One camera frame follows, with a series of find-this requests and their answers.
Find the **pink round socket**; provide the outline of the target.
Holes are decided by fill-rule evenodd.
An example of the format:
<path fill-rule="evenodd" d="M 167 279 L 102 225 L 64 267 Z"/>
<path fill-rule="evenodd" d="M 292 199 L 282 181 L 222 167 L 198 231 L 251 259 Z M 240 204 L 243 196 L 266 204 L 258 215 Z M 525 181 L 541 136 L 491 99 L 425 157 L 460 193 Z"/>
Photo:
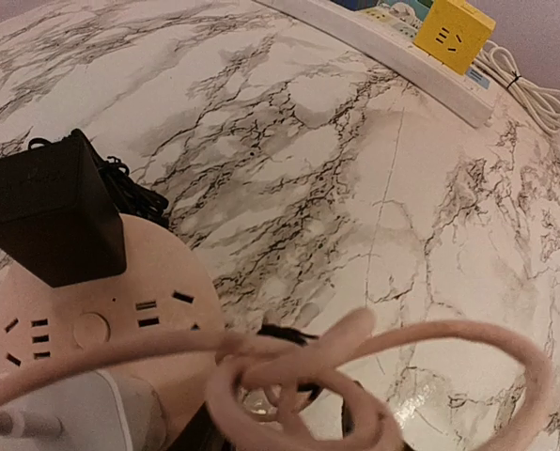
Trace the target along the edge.
<path fill-rule="evenodd" d="M 219 332 L 225 324 L 213 283 L 190 248 L 149 221 L 122 219 L 126 271 L 51 288 L 18 263 L 0 285 L 0 377 L 33 363 L 156 332 Z M 144 428 L 142 450 L 163 450 L 203 402 L 211 353 L 176 354 L 116 365 L 125 410 Z"/>

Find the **white multicolour power strip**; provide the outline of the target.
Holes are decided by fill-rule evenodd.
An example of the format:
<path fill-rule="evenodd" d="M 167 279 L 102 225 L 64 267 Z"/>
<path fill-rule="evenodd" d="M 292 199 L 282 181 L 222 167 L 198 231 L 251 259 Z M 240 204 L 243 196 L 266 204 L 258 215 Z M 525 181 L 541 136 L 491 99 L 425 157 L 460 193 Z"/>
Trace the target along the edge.
<path fill-rule="evenodd" d="M 442 103 L 473 127 L 491 117 L 498 87 L 478 70 L 459 75 L 417 48 L 402 32 L 406 24 L 389 16 L 351 11 L 331 1 L 263 1 L 263 6 L 287 14 L 382 63 Z"/>

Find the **black power adapter with cable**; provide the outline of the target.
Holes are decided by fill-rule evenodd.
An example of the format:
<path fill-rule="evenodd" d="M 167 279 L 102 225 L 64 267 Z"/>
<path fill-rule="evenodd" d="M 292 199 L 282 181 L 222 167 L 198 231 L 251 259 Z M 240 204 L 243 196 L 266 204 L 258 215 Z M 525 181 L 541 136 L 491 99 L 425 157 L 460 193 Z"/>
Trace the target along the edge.
<path fill-rule="evenodd" d="M 167 227 L 168 206 L 79 129 L 0 158 L 0 249 L 52 288 L 124 273 L 122 215 Z"/>

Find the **yellow cube socket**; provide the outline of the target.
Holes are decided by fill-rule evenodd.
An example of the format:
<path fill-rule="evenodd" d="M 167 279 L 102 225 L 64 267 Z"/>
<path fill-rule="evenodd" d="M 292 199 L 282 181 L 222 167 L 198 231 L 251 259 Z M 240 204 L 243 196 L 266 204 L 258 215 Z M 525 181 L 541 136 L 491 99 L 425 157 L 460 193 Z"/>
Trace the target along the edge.
<path fill-rule="evenodd" d="M 464 0 L 434 1 L 413 44 L 464 75 L 494 31 L 496 22 Z"/>

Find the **white usb charger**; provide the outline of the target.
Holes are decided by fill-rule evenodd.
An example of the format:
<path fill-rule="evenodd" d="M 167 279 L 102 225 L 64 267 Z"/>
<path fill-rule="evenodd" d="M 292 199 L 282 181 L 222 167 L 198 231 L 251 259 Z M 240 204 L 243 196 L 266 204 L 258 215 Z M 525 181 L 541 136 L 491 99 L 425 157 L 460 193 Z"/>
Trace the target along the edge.
<path fill-rule="evenodd" d="M 109 372 L 93 371 L 19 397 L 4 412 L 55 418 L 62 432 L 56 438 L 0 436 L 0 450 L 142 450 L 144 428 L 128 418 L 124 396 Z"/>

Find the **teal power strip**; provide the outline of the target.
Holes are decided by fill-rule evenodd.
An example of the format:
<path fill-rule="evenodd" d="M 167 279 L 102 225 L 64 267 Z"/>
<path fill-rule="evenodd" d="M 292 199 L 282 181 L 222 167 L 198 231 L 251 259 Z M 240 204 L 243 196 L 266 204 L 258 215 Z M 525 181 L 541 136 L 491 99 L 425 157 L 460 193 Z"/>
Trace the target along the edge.
<path fill-rule="evenodd" d="M 420 3 L 427 10 L 423 18 L 416 14 L 412 1 L 388 1 L 386 4 L 391 13 L 414 28 L 415 38 L 433 2 Z M 544 132 L 556 134 L 560 131 L 560 89 L 538 86 L 525 79 L 508 49 L 489 38 L 470 68 L 472 66 L 486 72 L 508 91 Z"/>

